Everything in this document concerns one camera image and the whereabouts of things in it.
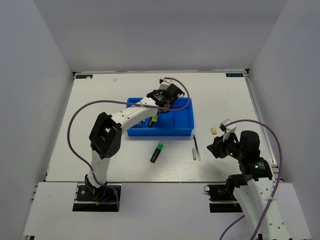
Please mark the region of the corner label sticker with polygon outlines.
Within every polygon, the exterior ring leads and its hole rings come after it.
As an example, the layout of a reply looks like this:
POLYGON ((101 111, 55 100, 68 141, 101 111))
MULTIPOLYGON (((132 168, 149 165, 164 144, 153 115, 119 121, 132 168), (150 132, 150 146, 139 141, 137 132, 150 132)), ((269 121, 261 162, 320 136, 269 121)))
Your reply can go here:
POLYGON ((75 76, 76 79, 92 79, 92 74, 78 74, 75 76))
POLYGON ((242 73, 226 73, 227 78, 243 78, 244 75, 242 73))

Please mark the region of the blue divided plastic tray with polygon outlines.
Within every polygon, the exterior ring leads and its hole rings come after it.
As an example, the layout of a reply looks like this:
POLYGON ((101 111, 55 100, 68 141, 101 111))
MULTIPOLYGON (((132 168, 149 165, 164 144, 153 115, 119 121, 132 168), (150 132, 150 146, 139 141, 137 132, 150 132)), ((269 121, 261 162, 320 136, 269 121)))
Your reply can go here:
POLYGON ((194 129, 194 113, 192 101, 186 97, 178 100, 173 109, 186 108, 179 111, 161 113, 157 116, 157 121, 149 126, 152 118, 146 118, 127 130, 130 137, 161 137, 161 136, 190 136, 194 129))

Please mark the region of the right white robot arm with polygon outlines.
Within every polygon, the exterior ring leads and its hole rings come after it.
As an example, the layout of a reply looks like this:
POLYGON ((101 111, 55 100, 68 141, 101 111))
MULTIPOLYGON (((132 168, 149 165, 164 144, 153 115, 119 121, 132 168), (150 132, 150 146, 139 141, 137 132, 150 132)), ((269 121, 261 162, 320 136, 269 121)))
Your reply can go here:
POLYGON ((259 135, 250 130, 226 133, 214 138, 207 149, 217 159, 232 157, 240 173, 229 175, 224 185, 208 184, 204 191, 210 201, 237 201, 252 228, 255 240, 290 240, 273 191, 276 184, 270 164, 260 156, 259 135))

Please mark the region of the small beige eraser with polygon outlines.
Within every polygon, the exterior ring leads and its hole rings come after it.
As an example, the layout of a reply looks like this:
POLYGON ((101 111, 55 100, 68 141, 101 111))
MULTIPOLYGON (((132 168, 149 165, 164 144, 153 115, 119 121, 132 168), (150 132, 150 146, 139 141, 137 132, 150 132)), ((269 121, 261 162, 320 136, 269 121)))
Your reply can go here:
POLYGON ((217 134, 216 129, 215 129, 215 128, 211 128, 211 133, 212 133, 213 135, 216 135, 216 134, 217 134))

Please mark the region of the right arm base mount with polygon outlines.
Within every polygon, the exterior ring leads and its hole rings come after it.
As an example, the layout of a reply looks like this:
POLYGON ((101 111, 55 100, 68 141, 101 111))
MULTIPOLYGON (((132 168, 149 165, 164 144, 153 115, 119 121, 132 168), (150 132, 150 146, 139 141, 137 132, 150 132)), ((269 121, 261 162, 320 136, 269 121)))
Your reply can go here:
POLYGON ((242 208, 237 200, 228 193, 225 185, 207 184, 203 188, 209 196, 210 213, 242 213, 242 208))

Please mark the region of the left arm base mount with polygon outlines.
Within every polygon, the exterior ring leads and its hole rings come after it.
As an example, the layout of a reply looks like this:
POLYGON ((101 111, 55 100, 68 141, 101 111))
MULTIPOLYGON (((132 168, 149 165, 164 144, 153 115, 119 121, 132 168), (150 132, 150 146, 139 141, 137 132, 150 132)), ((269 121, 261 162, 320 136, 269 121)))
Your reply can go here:
POLYGON ((110 188, 102 188, 102 192, 94 196, 86 185, 78 185, 75 192, 73 212, 118 212, 120 206, 117 197, 110 188))

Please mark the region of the white eraser stick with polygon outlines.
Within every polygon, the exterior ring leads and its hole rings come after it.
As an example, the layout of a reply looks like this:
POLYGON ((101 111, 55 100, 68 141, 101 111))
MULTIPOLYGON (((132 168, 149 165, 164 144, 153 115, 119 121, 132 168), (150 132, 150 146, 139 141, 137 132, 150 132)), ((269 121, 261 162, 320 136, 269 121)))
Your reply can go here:
POLYGON ((195 148, 192 148, 192 157, 194 161, 197 159, 197 152, 195 148))

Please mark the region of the left corner label sticker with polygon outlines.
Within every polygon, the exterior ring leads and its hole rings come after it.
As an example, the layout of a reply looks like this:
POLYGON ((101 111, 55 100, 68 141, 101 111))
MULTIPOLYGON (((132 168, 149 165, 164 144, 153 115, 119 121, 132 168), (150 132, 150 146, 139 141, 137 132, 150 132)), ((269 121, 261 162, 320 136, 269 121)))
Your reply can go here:
POLYGON ((92 74, 78 74, 75 76, 76 79, 92 79, 92 74))

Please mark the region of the green cap black highlighter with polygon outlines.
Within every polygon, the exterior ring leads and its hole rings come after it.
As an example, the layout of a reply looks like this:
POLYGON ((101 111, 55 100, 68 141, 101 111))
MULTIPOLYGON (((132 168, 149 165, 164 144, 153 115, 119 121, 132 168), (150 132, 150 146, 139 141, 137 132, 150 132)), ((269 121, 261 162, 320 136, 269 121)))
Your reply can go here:
POLYGON ((151 163, 155 163, 156 162, 157 158, 159 157, 159 155, 160 155, 160 153, 161 153, 161 151, 163 149, 163 146, 164 145, 162 143, 159 143, 157 145, 157 147, 155 148, 155 150, 154 150, 154 152, 152 154, 152 157, 150 158, 150 162, 151 163))

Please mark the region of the blue pen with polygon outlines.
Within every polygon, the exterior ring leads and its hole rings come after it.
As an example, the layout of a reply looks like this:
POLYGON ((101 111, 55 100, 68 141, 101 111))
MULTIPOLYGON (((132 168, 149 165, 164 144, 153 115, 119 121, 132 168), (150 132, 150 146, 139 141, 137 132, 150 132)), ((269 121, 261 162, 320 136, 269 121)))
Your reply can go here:
POLYGON ((201 155, 200 155, 200 151, 199 151, 199 148, 198 148, 198 143, 197 143, 197 139, 196 139, 195 134, 193 134, 192 137, 193 137, 193 141, 194 141, 194 146, 195 146, 197 159, 198 159, 198 161, 201 161, 201 155))

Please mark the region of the yellow cap black highlighter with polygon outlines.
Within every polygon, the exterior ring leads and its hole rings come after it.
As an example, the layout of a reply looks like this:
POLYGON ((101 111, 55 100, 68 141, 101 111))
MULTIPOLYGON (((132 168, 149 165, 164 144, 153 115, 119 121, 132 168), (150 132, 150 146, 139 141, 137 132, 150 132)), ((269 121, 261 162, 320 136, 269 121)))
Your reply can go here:
POLYGON ((154 116, 152 116, 152 117, 149 119, 149 122, 148 122, 147 126, 148 126, 149 128, 152 128, 153 125, 154 125, 157 121, 158 121, 158 116, 157 116, 157 115, 154 115, 154 116))

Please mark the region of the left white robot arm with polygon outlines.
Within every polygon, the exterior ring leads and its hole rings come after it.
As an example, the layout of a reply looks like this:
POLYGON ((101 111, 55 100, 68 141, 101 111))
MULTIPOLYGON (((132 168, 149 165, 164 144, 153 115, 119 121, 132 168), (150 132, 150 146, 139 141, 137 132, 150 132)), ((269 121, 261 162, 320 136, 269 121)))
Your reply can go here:
POLYGON ((98 115, 89 135, 92 170, 85 176, 85 185, 90 196, 96 200, 105 196, 107 170, 111 157, 120 150, 122 134, 147 118, 168 113, 184 94, 175 84, 164 81, 136 105, 113 114, 98 115))

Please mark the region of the right corner label sticker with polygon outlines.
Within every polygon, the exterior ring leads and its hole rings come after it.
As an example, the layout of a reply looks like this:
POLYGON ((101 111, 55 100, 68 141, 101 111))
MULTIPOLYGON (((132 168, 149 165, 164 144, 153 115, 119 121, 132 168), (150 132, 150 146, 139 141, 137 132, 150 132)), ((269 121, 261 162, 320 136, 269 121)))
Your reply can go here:
POLYGON ((244 75, 242 73, 226 73, 227 78, 243 78, 244 75))

